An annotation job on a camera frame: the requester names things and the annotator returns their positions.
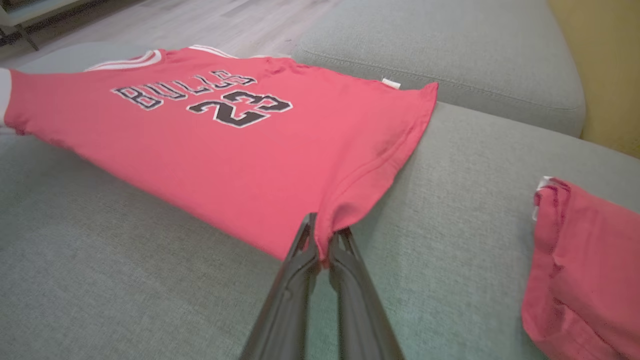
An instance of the gray upholstery fabric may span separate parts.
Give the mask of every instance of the gray upholstery fabric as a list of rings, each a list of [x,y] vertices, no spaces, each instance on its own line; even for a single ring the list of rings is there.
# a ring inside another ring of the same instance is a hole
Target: gray upholstery fabric
[[[113,58],[139,50],[107,46]],[[92,49],[50,56],[83,69],[105,60]],[[47,57],[36,65],[56,71]],[[237,358],[278,261],[72,153],[7,139],[0,359]],[[520,323],[543,175],[640,211],[639,160],[437,105],[395,185],[353,227],[407,359],[544,359]],[[338,358],[335,302],[323,273],[309,359]]]
[[[293,58],[438,100],[579,136],[584,94],[544,0],[343,0]]]

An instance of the black metal leg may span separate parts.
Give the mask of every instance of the black metal leg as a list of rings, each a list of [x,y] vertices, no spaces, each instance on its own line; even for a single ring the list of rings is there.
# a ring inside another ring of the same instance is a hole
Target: black metal leg
[[[25,40],[27,40],[27,42],[29,42],[29,44],[31,44],[31,46],[33,46],[33,48],[36,49],[36,51],[40,50],[38,49],[38,46],[36,45],[36,43],[33,42],[29,34],[27,34],[27,31],[22,27],[22,25],[18,24],[15,26],[15,28],[18,29],[18,31],[20,31],[20,34],[22,35],[22,37]]]

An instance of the basketball jersey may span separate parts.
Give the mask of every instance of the basketball jersey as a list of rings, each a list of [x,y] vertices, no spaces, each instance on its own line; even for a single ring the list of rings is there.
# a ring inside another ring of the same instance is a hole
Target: basketball jersey
[[[359,221],[418,144],[437,84],[396,90],[194,45],[76,74],[0,71],[0,127],[69,149],[283,259]]]

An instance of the wooden floor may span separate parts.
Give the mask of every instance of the wooden floor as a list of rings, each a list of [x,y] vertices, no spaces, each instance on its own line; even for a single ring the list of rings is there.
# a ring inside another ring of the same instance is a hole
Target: wooden floor
[[[18,67],[83,42],[176,49],[217,47],[238,57],[287,56],[300,36],[340,0],[102,0],[0,47],[0,66]]]

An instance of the cushion seam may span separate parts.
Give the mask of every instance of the cushion seam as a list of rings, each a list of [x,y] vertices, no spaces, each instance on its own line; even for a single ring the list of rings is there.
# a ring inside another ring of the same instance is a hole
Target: cushion seam
[[[348,63],[348,64],[354,65],[356,67],[368,67],[368,68],[371,68],[371,69],[380,69],[380,70],[390,71],[390,72],[394,72],[394,73],[399,74],[399,75],[410,76],[412,78],[419,79],[419,80],[425,80],[426,79],[426,80],[430,80],[430,81],[443,82],[443,83],[447,83],[448,85],[455,86],[455,87],[458,87],[458,88],[467,88],[467,89],[469,89],[469,90],[471,90],[472,92],[475,92],[475,93],[479,93],[479,94],[483,94],[483,95],[489,95],[491,97],[496,97],[496,98],[503,97],[508,101],[522,102],[522,103],[527,104],[529,106],[542,108],[542,109],[546,109],[546,110],[556,110],[556,111],[571,112],[571,111],[579,110],[579,109],[584,107],[584,105],[578,105],[578,106],[576,106],[574,108],[556,108],[556,107],[553,107],[553,106],[545,106],[545,105],[541,105],[541,104],[532,102],[530,100],[519,99],[517,97],[501,94],[501,93],[498,93],[498,92],[492,92],[491,90],[477,88],[477,87],[474,87],[472,85],[468,85],[468,84],[464,84],[464,83],[457,83],[457,82],[455,82],[453,80],[449,80],[449,79],[441,79],[441,78],[437,78],[435,76],[428,76],[428,75],[423,75],[423,74],[415,74],[415,73],[408,72],[408,71],[403,71],[403,70],[400,70],[400,69],[393,69],[393,68],[389,68],[389,67],[384,67],[382,65],[378,65],[378,64],[375,64],[375,63],[366,63],[366,62],[345,60],[345,59],[329,56],[327,54],[314,53],[312,51],[306,50],[301,45],[298,45],[298,49],[300,49],[301,51],[309,54],[310,56],[315,56],[316,58],[324,58],[325,60],[332,61],[332,62],[335,62],[335,63],[338,63],[338,62]]]

